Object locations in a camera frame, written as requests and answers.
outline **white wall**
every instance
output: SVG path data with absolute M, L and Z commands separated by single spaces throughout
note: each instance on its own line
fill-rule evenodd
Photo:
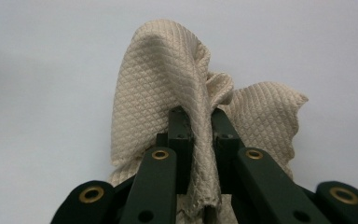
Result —
M 297 184 L 358 188 L 358 1 L 0 1 L 0 223 L 49 223 L 77 185 L 105 180 L 118 68 L 146 21 L 182 23 L 236 88 L 310 98 Z

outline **quilted fabric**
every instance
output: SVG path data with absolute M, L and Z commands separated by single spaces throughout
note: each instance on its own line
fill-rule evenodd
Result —
M 185 27 L 173 21 L 151 21 L 135 32 L 117 80 L 113 185 L 136 173 L 156 134 L 167 131 L 171 108 L 181 105 L 190 117 L 195 135 L 193 164 L 187 195 L 178 196 L 177 223 L 202 223 L 207 205 L 216 209 L 216 221 L 235 223 L 227 196 L 222 206 L 218 184 L 210 122 L 215 108 L 227 112 L 246 145 L 264 148 L 291 174 L 287 162 L 294 156 L 291 139 L 298 128 L 296 112 L 307 101 L 302 94 L 270 82 L 234 93 L 227 74 L 208 71 L 209 60 L 209 50 Z

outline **diamond pattern fabric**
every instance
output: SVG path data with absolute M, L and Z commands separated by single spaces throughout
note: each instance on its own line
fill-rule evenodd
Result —
M 265 149 L 291 175 L 288 162 L 298 130 L 296 112 L 307 98 L 273 82 L 234 91 L 231 77 L 208 70 L 209 50 L 185 27 L 150 21 L 132 38 L 120 67 L 112 117 L 110 182 L 132 175 L 157 133 L 168 128 L 168 112 L 181 105 L 195 136 L 187 195 L 178 196 L 177 223 L 202 223 L 205 206 L 216 222 L 235 223 L 225 196 L 222 203 L 213 153 L 211 114 L 226 111 L 246 146 Z

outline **brass ring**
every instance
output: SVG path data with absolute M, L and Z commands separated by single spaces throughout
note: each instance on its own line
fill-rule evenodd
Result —
M 152 157 L 159 161 L 166 159 L 169 155 L 166 150 L 157 150 L 152 153 Z
M 246 156 L 250 159 L 260 160 L 261 158 L 263 158 L 263 153 L 254 149 L 249 149 L 246 151 Z
M 342 203 L 358 204 L 358 197 L 356 196 L 356 194 L 354 194 L 348 189 L 344 189 L 341 187 L 333 187 L 330 189 L 330 194 Z
M 103 197 L 103 188 L 100 186 L 91 186 L 83 191 L 79 195 L 79 200 L 82 203 L 95 203 Z

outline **screw hole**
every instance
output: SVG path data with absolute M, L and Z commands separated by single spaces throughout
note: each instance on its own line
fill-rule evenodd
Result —
M 152 153 L 152 157 L 156 160 L 164 160 L 166 159 L 170 154 L 165 150 L 157 150 Z
M 142 211 L 139 216 L 138 216 L 138 220 L 140 220 L 141 222 L 149 222 L 151 220 L 153 220 L 153 213 L 151 211 Z
M 103 188 L 100 186 L 91 186 L 84 189 L 80 195 L 79 200 L 82 203 L 95 203 L 103 197 Z
M 98 194 L 99 194 L 98 190 L 92 189 L 92 190 L 90 190 L 89 192 L 87 192 L 87 193 L 85 194 L 85 197 L 86 197 L 87 199 L 91 199 L 91 198 L 97 197 Z
M 295 211 L 293 216 L 301 222 L 310 222 L 310 216 L 307 213 L 301 211 Z
M 348 189 L 340 187 L 331 188 L 330 194 L 342 203 L 358 204 L 358 197 Z
M 250 149 L 246 151 L 246 156 L 254 160 L 259 160 L 263 158 L 263 153 L 256 151 L 254 149 Z

